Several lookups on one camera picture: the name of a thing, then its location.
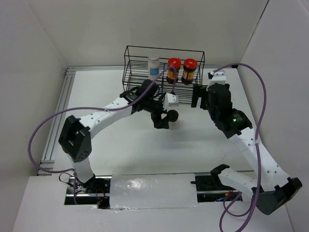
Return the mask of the silver-lid white shaker bottle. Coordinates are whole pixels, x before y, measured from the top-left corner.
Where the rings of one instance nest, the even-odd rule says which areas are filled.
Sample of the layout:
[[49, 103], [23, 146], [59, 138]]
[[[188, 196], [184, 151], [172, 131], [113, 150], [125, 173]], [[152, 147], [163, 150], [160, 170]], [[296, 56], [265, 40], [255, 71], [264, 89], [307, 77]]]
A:
[[159, 74], [160, 56], [157, 54], [148, 57], [148, 78], [155, 80]]

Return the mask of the red-lid sauce jar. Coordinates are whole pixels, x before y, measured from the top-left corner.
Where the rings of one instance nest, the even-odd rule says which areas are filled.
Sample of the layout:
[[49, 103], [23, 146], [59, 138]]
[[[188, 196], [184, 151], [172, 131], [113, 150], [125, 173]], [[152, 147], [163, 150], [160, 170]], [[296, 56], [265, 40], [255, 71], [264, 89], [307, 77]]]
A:
[[188, 58], [183, 63], [182, 83], [189, 85], [193, 82], [197, 61], [193, 58]]
[[168, 74], [166, 80], [169, 84], [174, 84], [178, 81], [179, 70], [181, 67], [181, 60], [179, 58], [170, 58], [168, 60]]

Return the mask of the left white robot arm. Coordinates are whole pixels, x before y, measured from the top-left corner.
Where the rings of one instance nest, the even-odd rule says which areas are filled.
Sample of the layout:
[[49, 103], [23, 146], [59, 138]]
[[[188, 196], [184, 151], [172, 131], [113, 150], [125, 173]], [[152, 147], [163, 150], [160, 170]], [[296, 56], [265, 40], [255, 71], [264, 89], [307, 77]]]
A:
[[163, 98], [155, 99], [158, 89], [159, 85], [155, 82], [145, 80], [141, 86], [121, 93], [102, 110], [80, 118], [66, 118], [58, 142], [73, 163], [79, 189], [89, 193], [95, 188], [96, 177], [88, 157], [92, 151], [91, 140], [103, 129], [142, 110], [151, 114], [156, 129], [169, 128], [169, 116], [164, 109]]

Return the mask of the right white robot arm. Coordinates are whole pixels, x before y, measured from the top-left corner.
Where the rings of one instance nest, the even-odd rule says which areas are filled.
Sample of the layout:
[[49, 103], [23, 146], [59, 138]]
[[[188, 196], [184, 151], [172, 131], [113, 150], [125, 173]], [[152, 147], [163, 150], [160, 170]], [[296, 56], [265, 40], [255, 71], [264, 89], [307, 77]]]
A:
[[234, 171], [221, 164], [211, 170], [211, 185], [215, 189], [232, 187], [251, 199], [258, 195], [256, 207], [265, 215], [290, 201], [302, 188], [297, 177], [290, 177], [272, 158], [262, 142], [255, 140], [251, 121], [240, 110], [233, 108], [228, 84], [210, 87], [194, 85], [191, 106], [207, 110], [215, 126], [224, 133], [244, 155], [256, 174], [261, 175], [261, 186], [257, 179]]

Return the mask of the black-cap white bottle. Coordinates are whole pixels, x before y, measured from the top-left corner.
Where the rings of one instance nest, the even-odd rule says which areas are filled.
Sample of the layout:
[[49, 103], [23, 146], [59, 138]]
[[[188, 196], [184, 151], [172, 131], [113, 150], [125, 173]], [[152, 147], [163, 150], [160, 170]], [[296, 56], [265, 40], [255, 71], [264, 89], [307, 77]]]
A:
[[167, 112], [167, 117], [168, 117], [168, 125], [169, 125], [169, 129], [174, 129], [175, 127], [175, 123], [179, 118], [179, 113], [176, 110], [169, 110]]

